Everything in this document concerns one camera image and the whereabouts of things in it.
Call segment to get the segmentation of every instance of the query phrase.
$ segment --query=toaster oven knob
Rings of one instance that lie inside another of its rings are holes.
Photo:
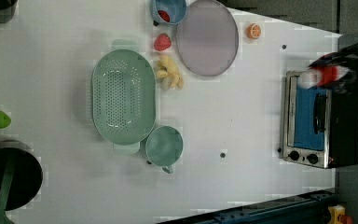
[[[298,158],[300,158],[300,154],[298,154],[297,151],[292,151],[292,152],[290,152],[289,157],[290,157],[290,159],[292,159],[293,161],[297,161]]]
[[[316,163],[318,163],[318,156],[315,155],[315,154],[310,154],[308,157],[307,157],[308,161],[310,162],[310,164],[314,165]]]

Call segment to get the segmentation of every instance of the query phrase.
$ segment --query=green pot handle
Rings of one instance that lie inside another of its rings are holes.
[[[140,146],[139,142],[126,146],[113,144],[113,151],[118,155],[133,155],[139,151]]]
[[[167,174],[172,174],[173,173],[173,167],[172,166],[162,167],[162,170]]]
[[[117,50],[117,49],[129,49],[137,53],[139,52],[139,47],[135,42],[131,40],[124,40],[124,39],[117,39],[113,41],[112,50]]]

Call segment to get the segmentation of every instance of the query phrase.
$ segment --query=orange fruit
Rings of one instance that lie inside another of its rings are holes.
[[[248,28],[246,28],[246,35],[251,39],[257,39],[261,36],[261,28],[256,23],[250,24]]]

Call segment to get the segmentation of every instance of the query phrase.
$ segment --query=colander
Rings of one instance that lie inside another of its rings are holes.
[[[156,80],[135,43],[115,40],[92,74],[92,118],[118,154],[133,154],[156,120]]]

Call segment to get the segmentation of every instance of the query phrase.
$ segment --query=teal bowl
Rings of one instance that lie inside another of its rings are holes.
[[[148,136],[145,145],[147,159],[168,174],[173,172],[183,152],[182,135],[173,127],[158,127]]]

